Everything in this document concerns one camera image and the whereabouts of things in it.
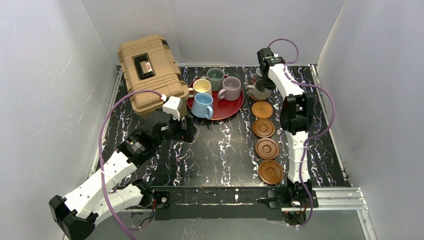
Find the light blue textured mug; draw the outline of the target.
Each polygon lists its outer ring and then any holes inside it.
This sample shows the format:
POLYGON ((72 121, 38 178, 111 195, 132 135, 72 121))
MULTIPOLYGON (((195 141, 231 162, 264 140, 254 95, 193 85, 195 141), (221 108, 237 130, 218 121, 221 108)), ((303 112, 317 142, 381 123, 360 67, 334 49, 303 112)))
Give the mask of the light blue textured mug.
POLYGON ((197 93, 191 107, 192 114, 198 118, 211 120, 214 114, 213 102, 213 97, 208 93, 197 93))

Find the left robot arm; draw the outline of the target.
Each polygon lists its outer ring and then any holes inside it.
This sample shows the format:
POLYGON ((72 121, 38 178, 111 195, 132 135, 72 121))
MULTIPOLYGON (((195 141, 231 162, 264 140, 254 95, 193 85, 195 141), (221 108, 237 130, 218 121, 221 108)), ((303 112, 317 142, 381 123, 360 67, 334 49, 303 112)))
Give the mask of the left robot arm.
POLYGON ((111 190, 124 177, 155 157, 164 143, 175 140, 191 143, 194 119, 175 119, 157 110, 134 130, 92 176, 65 196, 55 195, 49 202, 53 220, 70 240, 85 240, 103 220, 129 207, 154 204, 154 190, 144 180, 111 190))

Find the grey ribbed mug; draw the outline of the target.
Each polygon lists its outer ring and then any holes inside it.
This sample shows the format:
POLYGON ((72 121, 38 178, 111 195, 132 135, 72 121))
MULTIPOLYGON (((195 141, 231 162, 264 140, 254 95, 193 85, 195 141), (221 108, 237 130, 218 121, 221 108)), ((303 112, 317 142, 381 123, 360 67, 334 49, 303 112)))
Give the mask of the grey ribbed mug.
POLYGON ((250 94, 251 98, 256 101, 266 101, 270 96, 272 91, 267 88, 261 88, 263 80, 258 79, 254 84, 248 85, 246 87, 247 92, 250 94))

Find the grey printed mug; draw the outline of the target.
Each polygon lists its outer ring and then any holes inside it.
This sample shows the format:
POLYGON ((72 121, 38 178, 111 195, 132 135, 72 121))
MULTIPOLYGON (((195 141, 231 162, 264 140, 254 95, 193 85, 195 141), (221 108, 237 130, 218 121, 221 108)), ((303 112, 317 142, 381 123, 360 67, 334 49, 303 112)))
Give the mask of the grey printed mug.
POLYGON ((262 72, 259 67, 256 68, 254 73, 251 73, 250 76, 250 82, 253 85, 256 81, 260 80, 262 78, 262 72))

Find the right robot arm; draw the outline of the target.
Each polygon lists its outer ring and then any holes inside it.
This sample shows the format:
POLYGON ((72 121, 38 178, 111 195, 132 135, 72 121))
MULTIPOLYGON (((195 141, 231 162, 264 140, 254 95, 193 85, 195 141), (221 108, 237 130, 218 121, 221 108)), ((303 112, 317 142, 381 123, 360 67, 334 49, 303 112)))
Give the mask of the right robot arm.
POLYGON ((269 47, 257 52, 262 75, 262 88, 277 89, 283 97, 279 121, 285 131, 289 149, 288 180, 293 184, 310 179, 305 142, 313 121, 315 97, 305 92, 290 73, 284 59, 273 54, 269 47))

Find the dark wooden coaster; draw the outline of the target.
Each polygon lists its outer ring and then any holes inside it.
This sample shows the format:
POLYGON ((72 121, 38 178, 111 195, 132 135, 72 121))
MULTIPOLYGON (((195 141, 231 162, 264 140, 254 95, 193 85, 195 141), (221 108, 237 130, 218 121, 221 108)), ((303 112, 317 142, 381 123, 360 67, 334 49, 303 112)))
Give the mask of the dark wooden coaster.
POLYGON ((270 138, 276 131, 275 125, 266 118, 258 118, 252 124, 253 133, 259 138, 270 138))

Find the brown wooden coaster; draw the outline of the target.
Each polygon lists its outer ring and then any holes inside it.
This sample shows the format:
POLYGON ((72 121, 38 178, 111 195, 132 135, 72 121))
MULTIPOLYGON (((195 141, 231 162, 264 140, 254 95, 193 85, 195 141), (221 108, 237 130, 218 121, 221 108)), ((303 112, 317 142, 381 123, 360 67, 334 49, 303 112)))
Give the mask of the brown wooden coaster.
POLYGON ((277 142, 271 138, 261 138, 255 144, 256 154, 263 160, 274 160, 280 152, 277 142))

